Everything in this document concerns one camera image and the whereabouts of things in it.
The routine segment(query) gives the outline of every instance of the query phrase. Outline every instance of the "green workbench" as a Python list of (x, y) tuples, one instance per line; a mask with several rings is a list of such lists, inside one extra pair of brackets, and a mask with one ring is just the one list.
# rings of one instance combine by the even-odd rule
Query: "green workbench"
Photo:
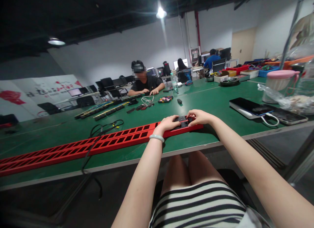
[[(120, 131), (158, 122), (164, 117), (174, 114), (186, 115), (191, 109), (202, 109), (216, 115), (246, 140), (314, 125), (314, 119), (311, 118), (311, 121), (299, 125), (285, 127), (279, 124), (277, 127), (269, 127), (261, 119), (248, 120), (229, 107), (229, 100), (238, 97), (262, 103), (263, 92), (257, 90), (256, 82), (264, 83), (265, 80), (265, 78), (255, 78), (250, 82), (241, 82), (237, 86), (220, 87), (216, 82), (207, 83), (204, 79), (199, 79), (193, 81), (194, 83), (191, 86), (180, 87), (179, 94), (174, 91), (168, 93), (161, 91), (154, 98), (155, 105), (144, 111), (126, 113), (129, 109), (141, 103), (141, 99), (138, 98), (139, 104), (126, 106), (124, 109), (97, 122), (93, 119), (93, 116), (86, 119), (74, 119), (75, 115), (88, 108), (75, 109), (22, 122), (16, 127), (17, 133), (11, 136), (1, 135), (2, 149), (0, 159), (86, 139), (89, 137), (90, 130), (96, 124), (108, 124), (122, 119), (124, 124), (118, 129)], [(157, 103), (159, 98), (166, 95), (173, 95), (174, 99), (170, 103)], [(178, 104), (177, 98), (182, 100), (182, 105)], [(163, 157), (211, 148), (219, 144), (220, 142), (215, 132), (210, 126), (205, 125), (202, 130), (166, 139)], [(94, 155), (85, 169), (89, 172), (96, 172), (137, 163), (146, 145), (147, 143), (143, 143)], [(80, 175), (82, 161), (83, 159), (77, 159), (1, 177), (0, 184), (2, 187), (0, 190)]]

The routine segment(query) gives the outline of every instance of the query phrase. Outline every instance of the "blue shirt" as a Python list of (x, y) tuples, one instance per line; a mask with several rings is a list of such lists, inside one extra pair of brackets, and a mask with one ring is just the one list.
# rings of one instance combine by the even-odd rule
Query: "blue shirt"
[(206, 62), (204, 63), (203, 67), (208, 66), (209, 69), (212, 69), (213, 61), (216, 61), (219, 59), (221, 59), (221, 58), (218, 55), (212, 55), (206, 59)]

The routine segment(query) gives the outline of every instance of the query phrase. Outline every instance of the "ceiling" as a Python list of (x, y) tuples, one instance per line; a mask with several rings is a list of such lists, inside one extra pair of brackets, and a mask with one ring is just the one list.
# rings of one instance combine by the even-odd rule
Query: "ceiling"
[(70, 45), (155, 22), (158, 1), (170, 18), (248, 0), (1, 1), (0, 62), (47, 52), (49, 37)]

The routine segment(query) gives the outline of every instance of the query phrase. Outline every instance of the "black and white striped skirt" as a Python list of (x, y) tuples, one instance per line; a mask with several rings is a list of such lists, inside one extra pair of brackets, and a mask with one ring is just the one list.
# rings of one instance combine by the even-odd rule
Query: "black and white striped skirt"
[(150, 228), (236, 227), (246, 212), (236, 193), (221, 181), (171, 190), (160, 197)]

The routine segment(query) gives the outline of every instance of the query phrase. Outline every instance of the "bracelet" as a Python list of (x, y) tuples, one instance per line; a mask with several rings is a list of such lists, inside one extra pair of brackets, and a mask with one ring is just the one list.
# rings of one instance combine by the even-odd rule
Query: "bracelet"
[(150, 139), (154, 138), (154, 139), (158, 139), (160, 140), (162, 143), (165, 141), (165, 139), (162, 136), (159, 135), (150, 135), (149, 136)]

